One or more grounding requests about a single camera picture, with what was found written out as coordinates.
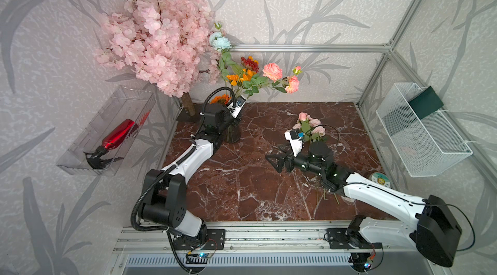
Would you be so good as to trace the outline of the pink carnation stem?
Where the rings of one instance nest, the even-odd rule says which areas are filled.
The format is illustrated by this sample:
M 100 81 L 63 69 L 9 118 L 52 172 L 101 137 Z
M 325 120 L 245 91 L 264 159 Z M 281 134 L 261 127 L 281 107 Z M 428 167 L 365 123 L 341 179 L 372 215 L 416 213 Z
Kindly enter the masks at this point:
M 331 193 L 329 190 L 326 190 L 325 188 L 315 188 L 314 191 L 316 193 L 316 208 L 319 207 L 322 201 L 328 201 L 329 196 L 332 196 L 336 204 L 340 205 L 340 201 L 336 193 Z
M 324 128 L 322 123 L 317 119 L 311 119 L 310 125 L 313 128 L 313 131 L 311 132 L 312 135 L 311 135 L 311 140 L 309 142 L 310 143 L 325 142 L 327 139 L 326 129 Z

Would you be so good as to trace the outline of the pink rose stem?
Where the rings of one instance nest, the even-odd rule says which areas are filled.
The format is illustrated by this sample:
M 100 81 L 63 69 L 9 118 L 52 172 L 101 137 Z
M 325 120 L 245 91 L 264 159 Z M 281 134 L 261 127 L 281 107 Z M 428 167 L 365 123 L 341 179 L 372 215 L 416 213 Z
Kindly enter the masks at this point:
M 311 117 L 307 113 L 300 113 L 298 116 L 298 121 L 296 128 L 300 130 L 303 135 L 304 142 L 309 142 L 311 140 L 311 132 L 313 128 L 310 125 Z

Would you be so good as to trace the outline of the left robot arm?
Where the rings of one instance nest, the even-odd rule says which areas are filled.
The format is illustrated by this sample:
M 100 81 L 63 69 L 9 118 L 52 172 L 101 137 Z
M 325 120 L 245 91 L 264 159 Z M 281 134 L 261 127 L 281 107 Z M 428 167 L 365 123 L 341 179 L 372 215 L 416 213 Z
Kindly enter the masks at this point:
M 244 105 L 241 98 L 228 106 L 204 107 L 201 125 L 191 136 L 189 148 L 165 168 L 147 172 L 142 193 L 131 212 L 132 228 L 139 232 L 165 231 L 183 240 L 187 247 L 207 243 L 207 224 L 187 209 L 187 184 L 220 149 L 228 128 L 241 121 Z

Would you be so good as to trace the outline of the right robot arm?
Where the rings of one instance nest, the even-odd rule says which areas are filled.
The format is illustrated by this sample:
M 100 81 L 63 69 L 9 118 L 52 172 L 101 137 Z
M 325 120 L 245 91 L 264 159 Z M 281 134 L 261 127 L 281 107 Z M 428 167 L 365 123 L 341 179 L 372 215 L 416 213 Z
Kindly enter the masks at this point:
M 376 184 L 338 165 L 333 151 L 323 142 L 310 145 L 306 154 L 301 149 L 297 140 L 291 140 L 289 147 L 265 158 L 278 173 L 295 169 L 313 173 L 326 192 L 364 202 L 394 218 L 382 221 L 356 215 L 344 232 L 327 235 L 331 245 L 352 249 L 393 245 L 415 249 L 438 266 L 453 266 L 463 232 L 451 211 L 453 205 L 434 195 L 424 199 Z

